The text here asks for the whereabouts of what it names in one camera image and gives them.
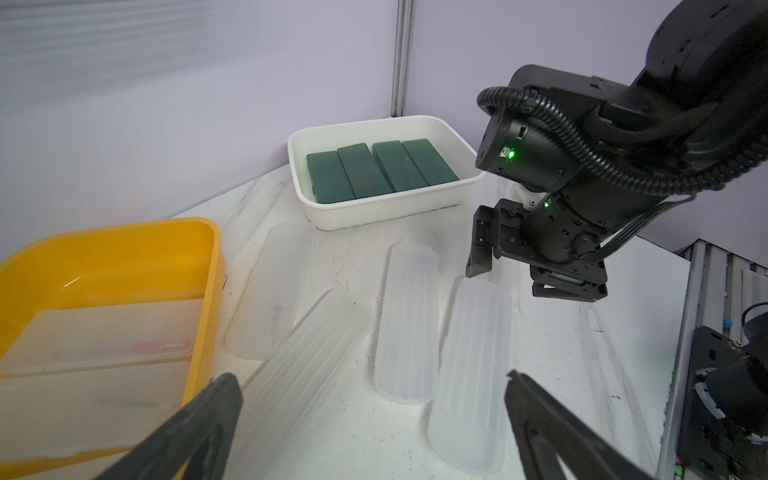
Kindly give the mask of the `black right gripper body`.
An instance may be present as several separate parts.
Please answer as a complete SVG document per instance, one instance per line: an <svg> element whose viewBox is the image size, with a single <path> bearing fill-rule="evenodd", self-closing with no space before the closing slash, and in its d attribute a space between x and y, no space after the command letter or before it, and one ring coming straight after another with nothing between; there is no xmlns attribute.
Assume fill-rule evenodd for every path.
<svg viewBox="0 0 768 480"><path fill-rule="evenodd" d="M530 266L534 282L570 292L607 287L607 270L597 253L608 237L650 214L660 204L609 187L568 187L548 194L528 211L501 199L494 209L496 240L493 261L508 258Z"/></svg>

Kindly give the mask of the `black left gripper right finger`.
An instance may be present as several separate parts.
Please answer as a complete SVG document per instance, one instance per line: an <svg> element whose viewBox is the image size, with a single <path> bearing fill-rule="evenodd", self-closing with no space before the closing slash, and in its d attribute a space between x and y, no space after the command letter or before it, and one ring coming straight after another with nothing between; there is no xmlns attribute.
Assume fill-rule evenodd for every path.
<svg viewBox="0 0 768 480"><path fill-rule="evenodd" d="M648 479L529 376L508 373L505 405L528 479Z"/></svg>

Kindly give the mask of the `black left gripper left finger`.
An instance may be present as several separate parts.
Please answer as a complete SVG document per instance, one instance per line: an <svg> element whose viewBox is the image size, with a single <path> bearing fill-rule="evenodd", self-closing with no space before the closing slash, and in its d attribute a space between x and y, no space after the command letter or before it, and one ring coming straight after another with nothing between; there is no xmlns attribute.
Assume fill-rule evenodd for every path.
<svg viewBox="0 0 768 480"><path fill-rule="evenodd" d="M235 375L206 386L99 479L221 479L243 404Z"/></svg>

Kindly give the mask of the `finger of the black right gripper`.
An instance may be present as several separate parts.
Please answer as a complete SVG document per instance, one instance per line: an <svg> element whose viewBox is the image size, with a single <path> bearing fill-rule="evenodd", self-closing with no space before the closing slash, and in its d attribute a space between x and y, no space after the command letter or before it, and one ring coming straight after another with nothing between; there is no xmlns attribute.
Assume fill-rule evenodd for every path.
<svg viewBox="0 0 768 480"><path fill-rule="evenodd" d="M494 209L479 206L472 220L472 236L465 276L473 278L492 269L493 251L496 240L494 231Z"/></svg>
<svg viewBox="0 0 768 480"><path fill-rule="evenodd" d="M588 288L586 291L570 292L554 286L534 282L532 285L532 294L534 297L538 298L596 302L605 298L608 295L608 290L605 285L601 285L596 289Z"/></svg>

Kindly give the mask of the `clear ribbed pencil case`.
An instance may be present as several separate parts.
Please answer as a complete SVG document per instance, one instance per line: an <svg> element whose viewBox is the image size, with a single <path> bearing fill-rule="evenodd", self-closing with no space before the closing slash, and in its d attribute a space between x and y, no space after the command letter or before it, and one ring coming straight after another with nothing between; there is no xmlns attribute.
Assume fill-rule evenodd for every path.
<svg viewBox="0 0 768 480"><path fill-rule="evenodd" d="M339 379L374 315L345 290L331 290L243 392L224 477L270 479Z"/></svg>
<svg viewBox="0 0 768 480"><path fill-rule="evenodd" d="M513 299L499 285L477 278L459 284L428 439L441 458L472 475L495 473L503 464L513 313Z"/></svg>
<svg viewBox="0 0 768 480"><path fill-rule="evenodd" d="M385 282L373 382L384 398L423 405L439 372L437 253L424 245L392 247Z"/></svg>

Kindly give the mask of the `green pencil case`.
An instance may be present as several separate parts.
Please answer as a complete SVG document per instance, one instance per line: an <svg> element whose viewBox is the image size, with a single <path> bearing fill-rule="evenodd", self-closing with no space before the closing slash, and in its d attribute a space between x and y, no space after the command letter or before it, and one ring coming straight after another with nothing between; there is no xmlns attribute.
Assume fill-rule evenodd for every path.
<svg viewBox="0 0 768 480"><path fill-rule="evenodd" d="M428 139L407 140L402 145L429 186L459 180Z"/></svg>
<svg viewBox="0 0 768 480"><path fill-rule="evenodd" d="M337 153L356 199L393 192L365 143L339 148Z"/></svg>
<svg viewBox="0 0 768 480"><path fill-rule="evenodd" d="M372 145L379 168L394 192L425 188L427 181L399 141L379 142Z"/></svg>
<svg viewBox="0 0 768 480"><path fill-rule="evenodd" d="M333 204L355 199L355 195L336 151L312 153L307 167L316 201Z"/></svg>

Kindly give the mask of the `clear pencil case front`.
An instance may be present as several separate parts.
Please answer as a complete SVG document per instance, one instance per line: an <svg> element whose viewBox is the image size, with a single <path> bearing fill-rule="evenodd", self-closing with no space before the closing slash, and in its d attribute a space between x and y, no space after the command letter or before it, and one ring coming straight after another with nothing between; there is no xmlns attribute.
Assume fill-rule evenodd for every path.
<svg viewBox="0 0 768 480"><path fill-rule="evenodd" d="M49 310L35 316L1 359L1 373L107 368L188 359L201 299Z"/></svg>

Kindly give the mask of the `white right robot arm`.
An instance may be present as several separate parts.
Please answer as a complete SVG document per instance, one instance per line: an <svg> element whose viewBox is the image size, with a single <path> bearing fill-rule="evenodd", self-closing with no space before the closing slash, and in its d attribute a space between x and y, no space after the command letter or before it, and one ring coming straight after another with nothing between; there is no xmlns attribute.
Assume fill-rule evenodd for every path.
<svg viewBox="0 0 768 480"><path fill-rule="evenodd" d="M595 302L605 260L665 212L767 159L767 5L683 1L630 84L538 65L482 90L478 169L541 195L473 218L468 277L530 268L535 296Z"/></svg>

